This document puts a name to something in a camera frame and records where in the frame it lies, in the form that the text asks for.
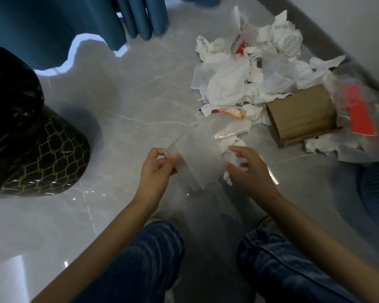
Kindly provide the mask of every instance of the person's left hand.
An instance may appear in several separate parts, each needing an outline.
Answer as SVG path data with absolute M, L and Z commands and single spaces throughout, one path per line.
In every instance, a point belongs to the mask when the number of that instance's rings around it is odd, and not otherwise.
M 150 150 L 143 163 L 139 186 L 134 198 L 135 201 L 143 202 L 145 205 L 150 206 L 153 212 L 156 211 L 166 191 L 169 177 L 177 173 L 174 168 L 175 157 L 157 159 L 160 155 L 165 156 L 163 151 L 164 149 L 162 148 Z

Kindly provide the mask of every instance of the white wall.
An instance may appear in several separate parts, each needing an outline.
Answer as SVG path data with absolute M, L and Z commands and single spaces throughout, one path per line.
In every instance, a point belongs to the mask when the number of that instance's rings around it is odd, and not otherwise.
M 291 0 L 379 82 L 379 0 Z

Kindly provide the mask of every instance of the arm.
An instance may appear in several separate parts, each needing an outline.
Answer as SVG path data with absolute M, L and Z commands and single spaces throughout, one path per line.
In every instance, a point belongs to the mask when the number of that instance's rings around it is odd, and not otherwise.
M 337 242 L 276 189 L 267 165 L 248 147 L 229 147 L 247 159 L 247 172 L 230 163 L 225 168 L 254 201 L 277 223 L 281 231 L 306 257 L 343 285 L 358 299 L 379 302 L 379 272 Z
M 156 211 L 168 178 L 177 172 L 174 158 L 157 159 L 159 155 L 163 155 L 163 149 L 154 148 L 149 152 L 131 203 L 32 303 L 70 302 L 131 242 Z

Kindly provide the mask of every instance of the person's right hand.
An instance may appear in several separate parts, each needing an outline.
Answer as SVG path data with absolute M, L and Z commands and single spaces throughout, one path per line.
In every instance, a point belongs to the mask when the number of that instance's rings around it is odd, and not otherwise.
M 248 168 L 247 171 L 242 171 L 229 162 L 225 163 L 225 169 L 254 201 L 257 203 L 268 202 L 279 196 L 279 192 L 268 172 L 267 165 L 256 150 L 237 146 L 229 146 L 229 150 L 236 152 L 238 158 L 247 159 L 247 163 L 242 164 L 242 167 Z

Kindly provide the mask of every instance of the hand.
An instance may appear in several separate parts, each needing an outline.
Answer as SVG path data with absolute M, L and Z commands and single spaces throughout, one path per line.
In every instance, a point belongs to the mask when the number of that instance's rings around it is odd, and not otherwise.
M 165 156 L 163 151 L 161 148 L 150 150 L 143 163 L 139 186 L 133 199 L 135 202 L 148 205 L 153 212 L 156 211 L 166 191 L 169 177 L 177 173 L 174 168 L 176 157 L 157 159 L 160 155 Z
M 241 165 L 242 167 L 247 167 L 247 171 L 241 171 L 229 162 L 225 163 L 225 169 L 254 201 L 257 203 L 268 202 L 279 196 L 279 192 L 268 172 L 267 165 L 256 150 L 237 146 L 229 146 L 229 150 L 236 152 L 236 157 L 247 159 L 247 163 Z

